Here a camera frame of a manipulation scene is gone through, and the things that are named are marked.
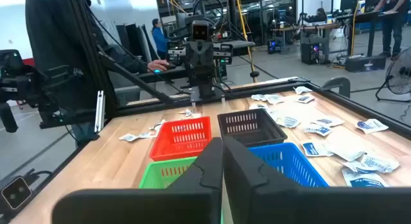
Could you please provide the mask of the person's hand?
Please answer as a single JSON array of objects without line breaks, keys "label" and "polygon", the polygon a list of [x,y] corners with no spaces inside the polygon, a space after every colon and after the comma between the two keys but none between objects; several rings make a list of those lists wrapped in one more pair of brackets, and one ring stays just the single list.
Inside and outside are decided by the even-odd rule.
[{"label": "person's hand", "polygon": [[159,71],[167,71],[169,63],[166,60],[153,60],[152,62],[148,63],[148,68],[152,71],[159,70]]}]

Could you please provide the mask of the black floor fan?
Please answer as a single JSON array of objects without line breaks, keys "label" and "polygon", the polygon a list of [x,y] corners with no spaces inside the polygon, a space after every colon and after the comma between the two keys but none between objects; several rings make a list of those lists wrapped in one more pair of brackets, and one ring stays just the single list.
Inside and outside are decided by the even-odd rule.
[{"label": "black floor fan", "polygon": [[387,87],[395,95],[411,95],[411,47],[402,51],[395,60],[391,61],[385,81],[375,93],[378,101],[411,103],[411,99],[400,100],[379,97],[378,94],[384,87]]}]

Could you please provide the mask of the black table clamp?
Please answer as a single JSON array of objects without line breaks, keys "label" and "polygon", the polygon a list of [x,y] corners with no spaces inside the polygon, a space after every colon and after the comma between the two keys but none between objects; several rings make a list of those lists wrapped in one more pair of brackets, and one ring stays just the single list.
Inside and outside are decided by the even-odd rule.
[{"label": "black table clamp", "polygon": [[322,87],[322,90],[338,89],[338,93],[342,96],[350,98],[351,96],[351,82],[345,77],[334,77],[328,80]]}]

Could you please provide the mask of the grey office chair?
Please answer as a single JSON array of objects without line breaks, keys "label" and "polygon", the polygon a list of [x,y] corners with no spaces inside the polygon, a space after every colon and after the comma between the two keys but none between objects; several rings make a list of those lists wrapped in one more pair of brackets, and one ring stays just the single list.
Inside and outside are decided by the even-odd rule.
[{"label": "grey office chair", "polygon": [[140,100],[141,88],[138,86],[120,87],[114,91],[120,106],[126,106],[129,102]]}]

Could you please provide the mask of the black plastic basket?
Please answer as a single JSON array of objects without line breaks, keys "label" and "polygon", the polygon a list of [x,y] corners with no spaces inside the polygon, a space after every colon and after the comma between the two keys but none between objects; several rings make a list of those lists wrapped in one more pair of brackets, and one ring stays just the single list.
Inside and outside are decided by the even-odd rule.
[{"label": "black plastic basket", "polygon": [[283,143],[288,136],[263,108],[217,115],[223,140],[232,137],[251,148]]}]

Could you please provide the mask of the blue plastic basket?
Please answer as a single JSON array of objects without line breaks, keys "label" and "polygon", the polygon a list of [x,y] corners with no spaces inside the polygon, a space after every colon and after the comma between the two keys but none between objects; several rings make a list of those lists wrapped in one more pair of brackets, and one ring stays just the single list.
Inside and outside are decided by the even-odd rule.
[{"label": "blue plastic basket", "polygon": [[327,182],[294,143],[269,144],[249,148],[249,150],[285,177],[300,185],[328,187]]}]

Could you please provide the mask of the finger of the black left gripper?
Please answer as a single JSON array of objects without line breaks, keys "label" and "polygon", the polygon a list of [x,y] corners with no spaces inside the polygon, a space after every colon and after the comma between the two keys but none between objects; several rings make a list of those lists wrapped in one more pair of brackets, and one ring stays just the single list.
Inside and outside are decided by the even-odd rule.
[{"label": "finger of the black left gripper", "polygon": [[200,55],[202,74],[220,81],[221,68],[232,64],[233,45],[222,43],[218,47],[214,47],[213,43],[207,42],[204,47],[205,51]]},{"label": "finger of the black left gripper", "polygon": [[168,41],[167,43],[166,60],[170,65],[173,64],[184,68],[190,86],[198,85],[195,80],[194,66],[191,63],[194,54],[195,52],[188,42]]}]

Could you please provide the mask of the dark grey desk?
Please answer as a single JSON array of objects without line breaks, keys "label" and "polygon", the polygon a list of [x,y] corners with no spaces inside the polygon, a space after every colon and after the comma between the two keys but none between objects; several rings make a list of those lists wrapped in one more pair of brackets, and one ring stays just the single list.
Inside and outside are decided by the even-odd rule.
[{"label": "dark grey desk", "polygon": [[[237,49],[247,49],[248,47],[255,46],[254,42],[243,41],[243,40],[235,40],[229,42],[222,42],[222,44],[231,44],[233,46],[233,56],[240,56],[240,52]],[[221,43],[217,43],[214,45],[215,47],[220,47]],[[178,66],[175,69],[170,69],[165,72],[160,73],[145,73],[145,74],[138,74],[138,77],[142,79],[146,83],[152,82],[159,82],[164,80],[174,80],[179,78],[186,78],[188,77],[188,73],[185,70],[184,66]]]}]

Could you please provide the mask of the small black computer tower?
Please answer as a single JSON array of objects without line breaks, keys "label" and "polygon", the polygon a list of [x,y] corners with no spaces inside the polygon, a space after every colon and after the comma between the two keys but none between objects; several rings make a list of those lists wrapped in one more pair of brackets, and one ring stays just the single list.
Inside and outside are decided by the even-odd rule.
[{"label": "small black computer tower", "polygon": [[280,53],[283,47],[283,41],[279,38],[268,40],[267,53],[272,55],[274,53]]}]

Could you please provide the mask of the wooden workbench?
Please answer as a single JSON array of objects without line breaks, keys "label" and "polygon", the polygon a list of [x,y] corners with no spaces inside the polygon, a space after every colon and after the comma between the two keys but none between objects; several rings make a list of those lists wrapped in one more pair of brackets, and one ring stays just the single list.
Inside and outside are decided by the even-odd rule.
[{"label": "wooden workbench", "polygon": [[[332,53],[339,53],[339,51],[330,51],[329,49],[329,41],[331,36],[331,31],[335,29],[340,29],[342,24],[340,22],[334,22],[331,24],[320,24],[320,25],[313,25],[313,26],[306,26],[306,25],[291,25],[286,26],[284,28],[280,27],[269,27],[269,31],[280,31],[283,32],[283,40],[285,40],[285,32],[286,31],[301,31],[301,41],[308,40],[309,42],[318,42],[322,44],[324,48],[324,54],[332,54]],[[317,35],[313,37],[307,37],[305,32],[310,31],[312,33],[316,32]]]}]

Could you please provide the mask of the green plastic basket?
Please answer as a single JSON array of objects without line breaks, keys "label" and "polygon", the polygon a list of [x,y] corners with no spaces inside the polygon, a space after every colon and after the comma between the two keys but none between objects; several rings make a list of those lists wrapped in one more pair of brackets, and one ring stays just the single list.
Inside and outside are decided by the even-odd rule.
[{"label": "green plastic basket", "polygon": [[147,165],[140,189],[165,189],[194,163],[197,157],[164,160]]}]

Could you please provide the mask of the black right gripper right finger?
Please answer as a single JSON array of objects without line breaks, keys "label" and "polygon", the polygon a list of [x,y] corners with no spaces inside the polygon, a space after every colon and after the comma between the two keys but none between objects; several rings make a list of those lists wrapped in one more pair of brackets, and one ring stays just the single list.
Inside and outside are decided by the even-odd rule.
[{"label": "black right gripper right finger", "polygon": [[306,187],[232,137],[223,143],[234,224],[411,224],[411,187]]}]

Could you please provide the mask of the person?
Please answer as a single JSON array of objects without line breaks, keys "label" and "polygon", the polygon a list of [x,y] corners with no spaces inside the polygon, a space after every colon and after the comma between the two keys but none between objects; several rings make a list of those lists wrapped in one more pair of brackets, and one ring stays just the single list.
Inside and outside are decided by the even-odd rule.
[{"label": "person", "polygon": [[159,19],[152,20],[152,37],[157,48],[157,54],[161,60],[166,59],[168,39],[164,36],[161,30]]},{"label": "person", "polygon": [[[60,100],[96,104],[97,88],[89,68],[89,61],[82,46],[83,42],[76,25],[74,10],[69,0],[26,0],[26,29],[35,61],[40,72],[47,72],[57,67],[68,66],[80,73],[79,86],[69,84],[66,94]],[[100,46],[117,64],[131,73],[147,73],[148,63],[139,62],[131,56],[122,55],[110,47],[102,31],[96,24],[90,9],[90,3],[82,0],[89,26],[93,35],[93,44]],[[76,139],[76,147],[83,147],[94,133],[93,123],[71,125]]]},{"label": "person", "polygon": [[323,8],[318,8],[317,12],[315,15],[309,16],[306,21],[307,22],[326,22],[327,21],[327,15],[325,13],[325,10]]},{"label": "person", "polygon": [[401,53],[403,25],[409,8],[409,0],[380,0],[374,12],[394,13],[382,18],[381,56],[396,60]]}]

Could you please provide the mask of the black equipment case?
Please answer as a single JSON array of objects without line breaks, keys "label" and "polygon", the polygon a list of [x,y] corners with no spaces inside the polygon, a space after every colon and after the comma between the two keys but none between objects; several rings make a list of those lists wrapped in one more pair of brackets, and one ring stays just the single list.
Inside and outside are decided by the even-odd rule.
[{"label": "black equipment case", "polygon": [[362,56],[348,58],[345,61],[345,70],[352,73],[384,70],[386,58],[383,56]]}]

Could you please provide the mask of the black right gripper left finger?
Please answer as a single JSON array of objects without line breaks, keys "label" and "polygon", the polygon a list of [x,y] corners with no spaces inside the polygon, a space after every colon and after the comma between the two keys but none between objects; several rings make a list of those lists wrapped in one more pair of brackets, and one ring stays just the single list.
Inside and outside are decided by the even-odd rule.
[{"label": "black right gripper left finger", "polygon": [[223,142],[215,137],[165,189],[86,189],[55,204],[52,224],[220,224]]}]

